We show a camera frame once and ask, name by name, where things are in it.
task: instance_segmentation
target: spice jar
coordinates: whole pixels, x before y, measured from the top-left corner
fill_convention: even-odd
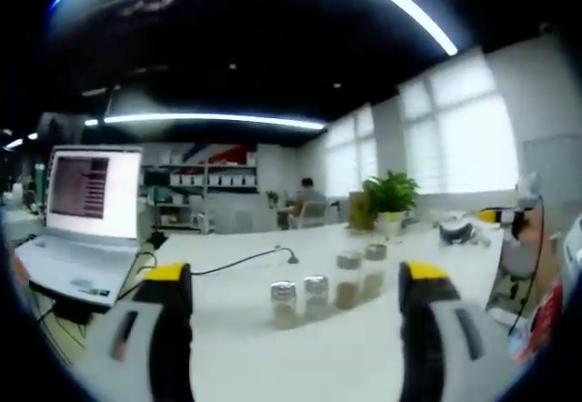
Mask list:
[[[375,299],[382,294],[386,269],[386,246],[369,245],[364,253],[363,298]]]
[[[306,320],[325,318],[328,312],[329,280],[325,276],[313,275],[304,280],[306,287]]]
[[[351,309],[356,306],[359,293],[362,256],[358,253],[340,255],[337,257],[336,264],[339,270],[335,304],[339,309]]]
[[[297,325],[297,292],[293,282],[277,281],[271,284],[271,303],[278,329]]]

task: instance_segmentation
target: green plant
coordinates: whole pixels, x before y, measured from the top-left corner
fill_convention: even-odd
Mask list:
[[[266,197],[269,199],[269,201],[271,201],[271,203],[273,205],[276,205],[279,203],[279,194],[277,193],[277,191],[272,191],[272,190],[267,191]]]
[[[418,184],[404,172],[388,171],[385,179],[370,177],[364,181],[363,188],[368,196],[372,216],[405,212],[416,206]]]

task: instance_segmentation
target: laptop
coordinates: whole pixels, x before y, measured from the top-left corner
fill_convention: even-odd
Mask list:
[[[112,307],[135,262],[142,150],[136,146],[56,146],[46,229],[15,250],[31,287],[88,305]]]

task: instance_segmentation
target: white table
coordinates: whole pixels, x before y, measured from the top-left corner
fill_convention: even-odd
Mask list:
[[[44,229],[40,216],[30,214],[24,209],[5,210],[2,220],[6,241],[22,240],[30,234],[38,235]]]
[[[280,279],[295,281],[302,312],[303,277],[327,275],[333,300],[337,253],[363,250],[377,238],[352,236],[344,225],[250,235],[170,236],[157,251],[160,265],[186,260],[193,271],[204,271],[275,245],[291,247],[300,260],[293,266],[286,263],[288,253],[262,256],[193,278],[191,376],[196,400],[397,400],[404,378],[398,263],[408,259],[444,268],[462,297],[485,307],[503,238],[500,230],[488,235],[491,247],[441,248],[436,230],[389,243],[391,266],[379,299],[287,331],[272,328],[270,284]]]

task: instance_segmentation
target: laptop screen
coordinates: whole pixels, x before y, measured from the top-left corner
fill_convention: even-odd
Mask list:
[[[46,226],[73,233],[137,238],[141,152],[55,149]]]

